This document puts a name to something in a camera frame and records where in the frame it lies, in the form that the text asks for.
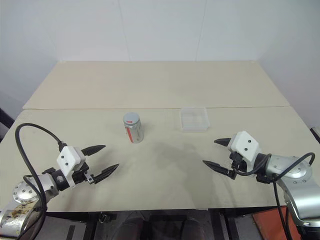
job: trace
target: table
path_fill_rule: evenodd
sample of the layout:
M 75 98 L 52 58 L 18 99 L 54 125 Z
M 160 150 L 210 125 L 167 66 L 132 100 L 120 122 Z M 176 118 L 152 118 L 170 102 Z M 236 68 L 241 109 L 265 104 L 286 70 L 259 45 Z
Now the table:
M 132 144 L 126 136 L 122 117 L 128 111 L 140 115 L 145 133 L 141 143 Z M 257 183 L 253 177 L 231 180 L 202 163 L 210 160 L 229 167 L 229 151 L 213 140 L 241 130 L 254 136 L 264 153 L 302 156 L 315 152 L 312 168 L 320 171 L 320 146 L 292 107 L 209 108 L 207 112 L 208 131 L 185 133 L 180 130 L 178 109 L 26 109 L 0 144 L 0 208 L 12 198 L 15 184 L 28 174 L 14 139 L 15 127 L 25 122 L 48 128 L 71 146 L 106 144 L 87 159 L 95 174 L 120 163 L 97 185 L 83 182 L 61 192 L 49 202 L 49 212 L 274 206 L 271 185 Z M 26 127 L 21 140 L 38 173 L 58 168 L 59 153 L 50 136 Z M 320 176 L 314 177 L 320 184 Z
M 283 107 L 254 61 L 59 62 L 24 109 Z

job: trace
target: white wall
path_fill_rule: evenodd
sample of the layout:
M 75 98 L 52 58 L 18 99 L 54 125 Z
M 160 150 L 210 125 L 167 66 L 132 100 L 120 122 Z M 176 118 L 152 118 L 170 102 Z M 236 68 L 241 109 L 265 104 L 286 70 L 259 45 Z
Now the white wall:
M 306 124 L 320 125 L 318 0 L 0 4 L 0 107 L 12 117 L 57 60 L 258 60 Z

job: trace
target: plastic container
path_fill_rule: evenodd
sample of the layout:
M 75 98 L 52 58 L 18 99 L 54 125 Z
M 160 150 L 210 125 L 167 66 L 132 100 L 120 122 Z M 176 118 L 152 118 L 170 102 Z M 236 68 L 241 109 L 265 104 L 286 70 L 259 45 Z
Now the plastic container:
M 205 107 L 184 107 L 180 110 L 183 132 L 205 132 L 210 122 Z

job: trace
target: soda can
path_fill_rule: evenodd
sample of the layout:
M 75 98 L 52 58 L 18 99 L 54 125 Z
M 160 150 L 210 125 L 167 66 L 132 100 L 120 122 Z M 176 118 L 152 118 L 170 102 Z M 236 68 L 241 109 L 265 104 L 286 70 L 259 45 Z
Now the soda can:
M 123 123 L 132 143 L 137 144 L 144 139 L 144 132 L 142 130 L 140 118 L 137 113 L 126 113 L 123 117 Z

